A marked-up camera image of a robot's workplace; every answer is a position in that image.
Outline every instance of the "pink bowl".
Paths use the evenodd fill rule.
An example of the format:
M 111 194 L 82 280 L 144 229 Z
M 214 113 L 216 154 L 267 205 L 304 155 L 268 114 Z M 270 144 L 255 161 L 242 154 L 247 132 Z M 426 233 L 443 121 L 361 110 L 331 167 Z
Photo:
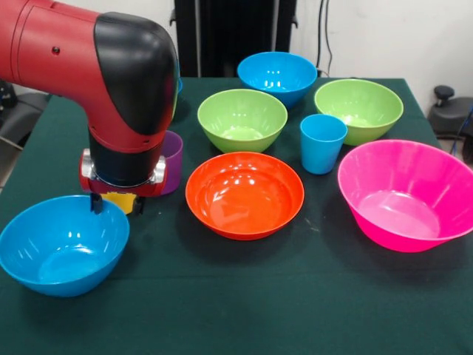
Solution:
M 338 185 L 360 229 L 385 248 L 425 251 L 473 231 L 473 171 L 433 146 L 358 146 L 341 161 Z

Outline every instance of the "white wall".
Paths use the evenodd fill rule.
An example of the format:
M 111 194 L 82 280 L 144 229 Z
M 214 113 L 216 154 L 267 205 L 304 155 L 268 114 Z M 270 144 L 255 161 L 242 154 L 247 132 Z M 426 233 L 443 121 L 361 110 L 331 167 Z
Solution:
M 319 0 L 298 0 L 290 51 L 316 63 Z M 405 78 L 424 113 L 433 87 L 473 96 L 473 0 L 331 0 L 331 76 Z M 327 67 L 327 50 L 320 67 Z

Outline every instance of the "cup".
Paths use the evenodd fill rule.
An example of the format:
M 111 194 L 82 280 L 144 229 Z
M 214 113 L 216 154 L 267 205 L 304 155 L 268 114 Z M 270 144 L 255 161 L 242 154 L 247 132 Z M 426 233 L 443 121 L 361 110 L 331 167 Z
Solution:
M 308 172 L 323 175 L 335 166 L 347 125 L 332 115 L 310 115 L 300 124 L 302 166 Z
M 183 169 L 183 148 L 183 139 L 177 133 L 166 131 L 161 147 L 161 155 L 166 158 L 168 177 L 161 195 L 170 194 L 180 185 L 180 176 Z

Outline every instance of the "blue cup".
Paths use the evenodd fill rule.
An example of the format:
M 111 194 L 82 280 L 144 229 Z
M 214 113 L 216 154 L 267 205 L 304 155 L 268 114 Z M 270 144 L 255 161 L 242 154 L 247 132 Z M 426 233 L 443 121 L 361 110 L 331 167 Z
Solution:
M 302 165 L 312 174 L 322 175 L 335 166 L 347 125 L 331 115 L 310 115 L 301 125 Z

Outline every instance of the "blue bowl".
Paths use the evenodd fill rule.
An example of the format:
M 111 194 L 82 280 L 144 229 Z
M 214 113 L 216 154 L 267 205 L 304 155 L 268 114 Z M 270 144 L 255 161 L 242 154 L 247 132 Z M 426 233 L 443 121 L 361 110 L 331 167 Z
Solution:
M 317 79 L 317 69 L 306 58 L 286 52 L 263 52 L 243 59 L 238 77 L 249 89 L 267 92 L 287 109 L 296 105 Z
M 91 291 L 113 270 L 129 238 L 129 222 L 114 203 L 90 211 L 89 196 L 38 203 L 0 234 L 0 266 L 41 294 L 74 297 Z

